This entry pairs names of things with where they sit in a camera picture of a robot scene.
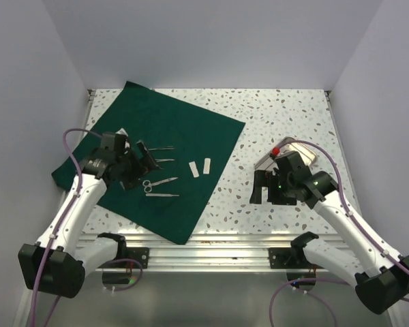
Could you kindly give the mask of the steel surgical scissors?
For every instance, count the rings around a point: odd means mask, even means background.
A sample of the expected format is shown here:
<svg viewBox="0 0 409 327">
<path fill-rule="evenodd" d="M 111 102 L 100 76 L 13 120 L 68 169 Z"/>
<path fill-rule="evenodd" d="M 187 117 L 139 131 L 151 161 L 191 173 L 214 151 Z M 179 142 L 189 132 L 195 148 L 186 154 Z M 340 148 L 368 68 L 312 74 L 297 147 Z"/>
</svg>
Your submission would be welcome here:
<svg viewBox="0 0 409 327">
<path fill-rule="evenodd" d="M 177 177 L 165 178 L 163 180 L 155 181 L 155 182 L 151 182 L 150 180 L 144 180 L 142 182 L 142 186 L 144 188 L 145 193 L 151 193 L 154 187 L 165 184 L 165 183 L 169 183 L 175 180 L 177 180 Z"/>
</svg>

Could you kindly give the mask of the steel tweezers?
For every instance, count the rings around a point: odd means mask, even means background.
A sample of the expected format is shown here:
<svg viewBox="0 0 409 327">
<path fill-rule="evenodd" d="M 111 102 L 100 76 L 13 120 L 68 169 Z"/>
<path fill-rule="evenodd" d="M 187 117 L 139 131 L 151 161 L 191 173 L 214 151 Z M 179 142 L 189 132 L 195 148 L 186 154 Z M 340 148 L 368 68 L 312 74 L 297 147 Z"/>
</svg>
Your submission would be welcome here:
<svg viewBox="0 0 409 327">
<path fill-rule="evenodd" d="M 178 194 L 171 194 L 171 193 L 146 193 L 146 197 L 158 197 L 158 198 L 171 198 L 171 197 L 179 197 Z"/>
</svg>

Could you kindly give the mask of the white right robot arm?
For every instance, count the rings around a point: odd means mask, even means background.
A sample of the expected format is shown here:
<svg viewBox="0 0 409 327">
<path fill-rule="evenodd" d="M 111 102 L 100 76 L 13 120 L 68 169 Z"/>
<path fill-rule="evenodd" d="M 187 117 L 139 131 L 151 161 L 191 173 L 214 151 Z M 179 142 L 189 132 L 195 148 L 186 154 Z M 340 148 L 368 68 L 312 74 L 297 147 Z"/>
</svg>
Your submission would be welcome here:
<svg viewBox="0 0 409 327">
<path fill-rule="evenodd" d="M 252 204 L 261 204 L 262 190 L 274 205 L 294 206 L 299 202 L 321 216 L 353 252 L 348 255 L 305 232 L 290 243 L 283 264 L 306 267 L 314 264 L 352 286 L 364 306 L 381 314 L 409 294 L 409 255 L 404 256 L 382 239 L 353 209 L 339 183 L 327 172 L 312 173 L 301 155 L 291 151 L 269 155 L 271 170 L 255 170 Z"/>
</svg>

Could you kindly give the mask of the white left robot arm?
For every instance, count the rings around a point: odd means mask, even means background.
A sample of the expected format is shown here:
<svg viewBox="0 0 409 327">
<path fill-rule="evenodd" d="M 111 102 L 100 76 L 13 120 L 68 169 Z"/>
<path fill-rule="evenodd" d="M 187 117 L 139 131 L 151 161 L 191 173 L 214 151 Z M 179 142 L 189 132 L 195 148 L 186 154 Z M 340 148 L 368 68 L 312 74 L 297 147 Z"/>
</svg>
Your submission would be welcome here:
<svg viewBox="0 0 409 327">
<path fill-rule="evenodd" d="M 77 247 L 93 207 L 112 183 L 132 189 L 160 168 L 142 140 L 137 141 L 136 151 L 128 142 L 125 134 L 107 132 L 81 161 L 72 159 L 76 176 L 62 207 L 37 241 L 23 244 L 18 252 L 25 284 L 34 293 L 73 298 L 97 268 L 104 264 L 118 268 L 130 260 L 125 238 L 119 234 L 104 232 L 85 248 Z"/>
</svg>

